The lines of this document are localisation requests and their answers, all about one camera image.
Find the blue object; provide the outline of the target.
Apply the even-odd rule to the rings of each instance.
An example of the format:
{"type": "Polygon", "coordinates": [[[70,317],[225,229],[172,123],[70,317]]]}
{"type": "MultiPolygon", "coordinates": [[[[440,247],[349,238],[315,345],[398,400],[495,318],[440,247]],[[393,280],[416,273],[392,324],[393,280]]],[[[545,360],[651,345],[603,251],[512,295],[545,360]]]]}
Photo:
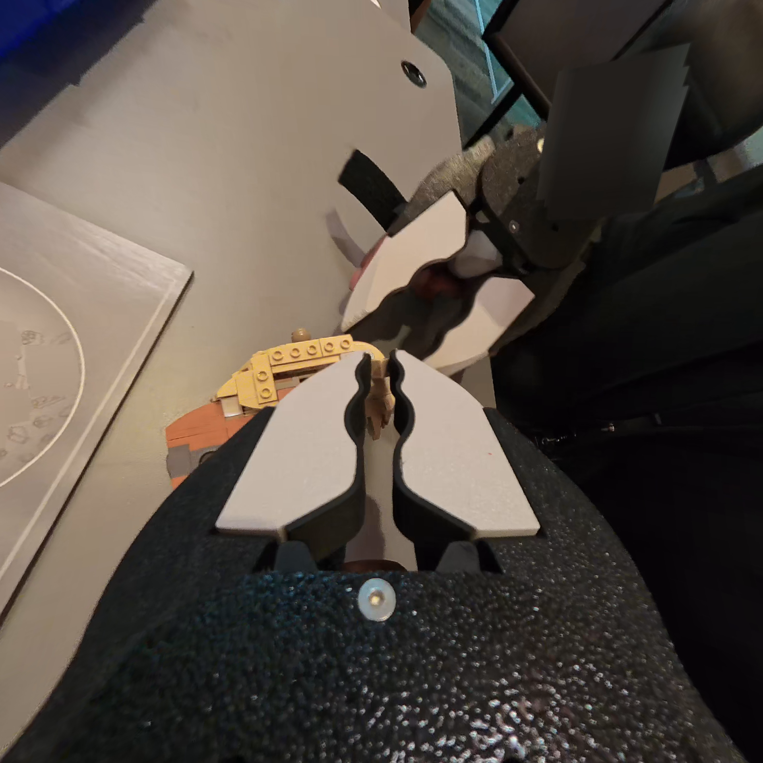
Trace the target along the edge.
{"type": "Polygon", "coordinates": [[[38,42],[73,43],[113,27],[148,5],[150,2],[138,1],[2,1],[1,59],[38,42]]]}

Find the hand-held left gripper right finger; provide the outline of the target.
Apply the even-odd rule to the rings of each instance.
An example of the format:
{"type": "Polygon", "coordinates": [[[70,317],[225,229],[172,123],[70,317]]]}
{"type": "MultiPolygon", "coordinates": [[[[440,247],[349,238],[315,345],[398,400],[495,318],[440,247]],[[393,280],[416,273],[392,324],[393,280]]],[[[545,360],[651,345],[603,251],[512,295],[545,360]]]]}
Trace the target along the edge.
{"type": "Polygon", "coordinates": [[[536,536],[540,522],[493,426],[498,412],[406,351],[391,354],[388,372],[393,518],[416,566],[437,567],[453,542],[536,536]]]}

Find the tan and orange toy brick model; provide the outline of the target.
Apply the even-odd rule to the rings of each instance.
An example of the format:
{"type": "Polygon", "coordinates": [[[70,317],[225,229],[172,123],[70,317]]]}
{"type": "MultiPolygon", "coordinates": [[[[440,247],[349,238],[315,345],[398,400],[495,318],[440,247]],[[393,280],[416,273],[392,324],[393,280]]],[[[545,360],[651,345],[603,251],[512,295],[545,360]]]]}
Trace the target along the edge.
{"type": "MultiPolygon", "coordinates": [[[[255,415],[276,407],[300,383],[351,353],[341,345],[344,338],[312,338],[306,329],[297,329],[291,342],[255,352],[208,403],[170,424],[165,437],[172,489],[255,415]]],[[[386,357],[379,349],[364,353],[371,358],[386,357]]]]}

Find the grey instruction booklet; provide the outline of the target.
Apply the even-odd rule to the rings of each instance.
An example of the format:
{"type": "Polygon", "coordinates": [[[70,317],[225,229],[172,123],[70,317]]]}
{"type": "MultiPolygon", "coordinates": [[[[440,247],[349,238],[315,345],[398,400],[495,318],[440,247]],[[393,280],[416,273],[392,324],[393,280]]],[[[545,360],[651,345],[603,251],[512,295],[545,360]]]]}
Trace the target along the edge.
{"type": "Polygon", "coordinates": [[[2,616],[191,278],[2,183],[2,616]]]}

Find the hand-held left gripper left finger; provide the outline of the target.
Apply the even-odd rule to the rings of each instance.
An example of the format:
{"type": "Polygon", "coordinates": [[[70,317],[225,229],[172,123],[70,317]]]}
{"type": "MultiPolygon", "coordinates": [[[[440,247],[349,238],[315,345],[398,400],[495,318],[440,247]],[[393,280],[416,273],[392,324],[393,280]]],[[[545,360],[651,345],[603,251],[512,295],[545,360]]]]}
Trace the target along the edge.
{"type": "Polygon", "coordinates": [[[216,522],[219,533],[302,542],[327,558],[365,520],[371,357],[351,352],[278,403],[216,522]]]}

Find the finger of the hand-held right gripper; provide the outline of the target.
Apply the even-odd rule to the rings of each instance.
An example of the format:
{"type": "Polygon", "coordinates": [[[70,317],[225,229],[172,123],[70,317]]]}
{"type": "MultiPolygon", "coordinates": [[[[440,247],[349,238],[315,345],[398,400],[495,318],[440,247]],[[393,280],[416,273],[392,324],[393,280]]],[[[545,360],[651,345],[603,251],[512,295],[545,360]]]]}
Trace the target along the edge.
{"type": "Polygon", "coordinates": [[[341,321],[342,347],[377,352],[372,342],[355,339],[352,329],[376,314],[387,298],[409,287],[419,272],[452,260],[465,247],[468,228],[467,207],[449,191],[400,232],[384,237],[349,295],[341,321]]]}
{"type": "Polygon", "coordinates": [[[520,280],[423,275],[414,294],[427,311],[411,328],[411,353],[452,377],[482,361],[535,298],[520,280]]]}

